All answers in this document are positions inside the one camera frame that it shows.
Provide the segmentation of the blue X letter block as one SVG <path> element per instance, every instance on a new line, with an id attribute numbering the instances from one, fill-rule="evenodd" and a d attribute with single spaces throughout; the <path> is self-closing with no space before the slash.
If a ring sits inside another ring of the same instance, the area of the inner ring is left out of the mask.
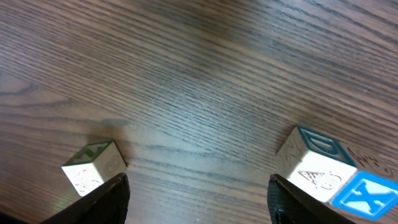
<path id="1" fill-rule="evenodd" d="M 358 172 L 330 204 L 376 221 L 397 205 L 397 184 L 367 172 Z"/>

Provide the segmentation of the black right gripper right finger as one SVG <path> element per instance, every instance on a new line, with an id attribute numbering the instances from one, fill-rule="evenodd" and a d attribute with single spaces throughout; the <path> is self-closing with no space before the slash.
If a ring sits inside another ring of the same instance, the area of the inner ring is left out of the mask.
<path id="1" fill-rule="evenodd" d="M 272 224 L 354 224 L 279 174 L 270 175 L 267 206 Z"/>

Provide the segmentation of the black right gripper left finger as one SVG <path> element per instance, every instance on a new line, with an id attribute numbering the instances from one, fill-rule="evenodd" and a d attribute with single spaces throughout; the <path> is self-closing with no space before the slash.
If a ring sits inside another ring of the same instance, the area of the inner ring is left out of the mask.
<path id="1" fill-rule="evenodd" d="M 127 174 L 119 173 L 45 224 L 124 224 L 130 199 Z"/>

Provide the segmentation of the wooden block red side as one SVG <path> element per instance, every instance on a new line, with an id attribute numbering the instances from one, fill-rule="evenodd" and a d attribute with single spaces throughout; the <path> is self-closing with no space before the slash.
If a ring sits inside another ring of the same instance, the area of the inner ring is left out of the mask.
<path id="1" fill-rule="evenodd" d="M 329 202 L 357 171 L 335 138 L 296 126 L 276 153 L 277 171 L 321 202 Z"/>

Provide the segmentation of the wooden O block green side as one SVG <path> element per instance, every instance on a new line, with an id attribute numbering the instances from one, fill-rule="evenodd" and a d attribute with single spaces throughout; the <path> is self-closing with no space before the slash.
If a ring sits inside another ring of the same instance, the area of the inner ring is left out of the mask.
<path id="1" fill-rule="evenodd" d="M 127 165 L 113 140 L 85 145 L 62 170 L 79 196 L 84 197 L 115 175 L 127 171 Z"/>

